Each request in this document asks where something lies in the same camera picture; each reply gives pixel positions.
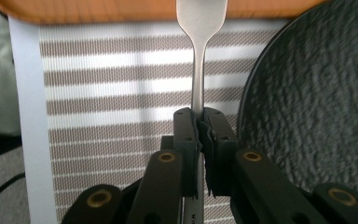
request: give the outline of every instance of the textured black plastic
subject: textured black plastic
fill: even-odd
[[[358,190],[358,0],[316,7],[275,36],[245,86],[238,128],[296,186]]]

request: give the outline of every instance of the black textured object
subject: black textured object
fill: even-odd
[[[296,186],[358,190],[358,0],[318,6],[275,36],[245,86],[237,133]]]

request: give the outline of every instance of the brass insert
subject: brass insert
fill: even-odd
[[[175,156],[171,152],[164,152],[159,154],[158,160],[162,162],[170,162],[175,160]]]
[[[343,189],[331,188],[328,190],[328,195],[337,202],[347,206],[355,206],[357,204],[356,198]]]
[[[261,156],[255,152],[245,152],[243,157],[248,161],[261,161]]]
[[[92,193],[88,199],[87,204],[90,207],[98,208],[109,203],[112,200],[112,194],[106,189],[100,189]]]

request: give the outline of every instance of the fork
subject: fork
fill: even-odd
[[[191,109],[202,120],[204,110],[204,61],[208,41],[222,27],[227,0],[176,0],[176,16],[182,30],[193,43],[193,83]],[[185,198],[183,223],[203,223],[203,158],[199,156],[197,173],[199,198]]]

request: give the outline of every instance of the fork handle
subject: fork handle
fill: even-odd
[[[204,63],[206,44],[206,42],[193,42],[194,71],[191,109],[196,113],[198,120],[202,120],[204,110]]]

